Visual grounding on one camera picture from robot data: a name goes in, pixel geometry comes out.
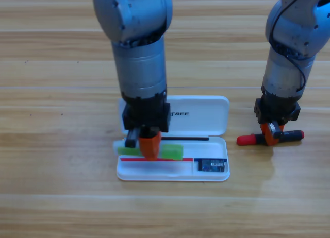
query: red marker cap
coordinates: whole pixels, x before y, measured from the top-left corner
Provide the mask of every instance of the red marker cap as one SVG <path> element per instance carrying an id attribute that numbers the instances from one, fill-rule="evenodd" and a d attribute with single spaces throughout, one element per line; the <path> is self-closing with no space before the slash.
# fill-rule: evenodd
<path id="1" fill-rule="evenodd" d="M 257 140 L 256 136 L 254 134 L 246 135 L 246 136 L 240 136 L 237 138 L 237 144 L 239 146 L 247 146 L 247 145 L 256 145 Z"/>

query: wooden table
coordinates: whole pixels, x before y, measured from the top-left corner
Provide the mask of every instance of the wooden table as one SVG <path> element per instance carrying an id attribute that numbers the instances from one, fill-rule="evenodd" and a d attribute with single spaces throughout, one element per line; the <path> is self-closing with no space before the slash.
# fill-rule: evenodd
<path id="1" fill-rule="evenodd" d="M 231 177 L 123 182 L 111 46 L 92 0 L 0 0 L 0 237 L 330 237 L 330 45 L 287 129 L 306 138 L 238 147 L 253 112 L 276 0 L 174 0 L 169 94 L 224 95 Z"/>

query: case lid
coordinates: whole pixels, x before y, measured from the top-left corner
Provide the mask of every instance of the case lid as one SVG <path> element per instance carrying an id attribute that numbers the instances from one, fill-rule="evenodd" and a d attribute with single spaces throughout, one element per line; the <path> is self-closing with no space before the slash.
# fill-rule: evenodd
<path id="1" fill-rule="evenodd" d="M 171 121 L 167 137 L 198 137 L 222 135 L 227 129 L 229 100 L 224 96 L 167 96 L 171 104 Z M 125 101 L 119 100 L 119 120 L 124 129 L 122 113 Z"/>

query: black stripe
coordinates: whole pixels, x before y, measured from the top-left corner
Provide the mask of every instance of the black stripe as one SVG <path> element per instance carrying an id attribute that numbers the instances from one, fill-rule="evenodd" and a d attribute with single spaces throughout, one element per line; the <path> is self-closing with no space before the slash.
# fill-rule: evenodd
<path id="1" fill-rule="evenodd" d="M 172 140 L 178 140 L 178 141 L 209 141 L 209 137 L 162 137 L 162 140 L 165 141 L 172 141 Z"/>

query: robotic arm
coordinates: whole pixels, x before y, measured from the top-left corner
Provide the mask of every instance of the robotic arm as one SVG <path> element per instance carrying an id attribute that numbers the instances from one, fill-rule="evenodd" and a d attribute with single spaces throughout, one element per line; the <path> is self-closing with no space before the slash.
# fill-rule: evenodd
<path id="1" fill-rule="evenodd" d="M 170 104 L 163 34 L 172 20 L 172 0 L 93 0 L 98 21 L 111 40 L 122 114 L 129 130 L 126 147 L 140 149 L 147 159 L 159 151 L 160 132 L 168 132 Z"/>
<path id="2" fill-rule="evenodd" d="M 298 119 L 316 54 L 330 38 L 330 0 L 280 0 L 270 12 L 271 44 L 262 97 L 254 112 L 268 145 L 275 145 L 288 121 Z"/>

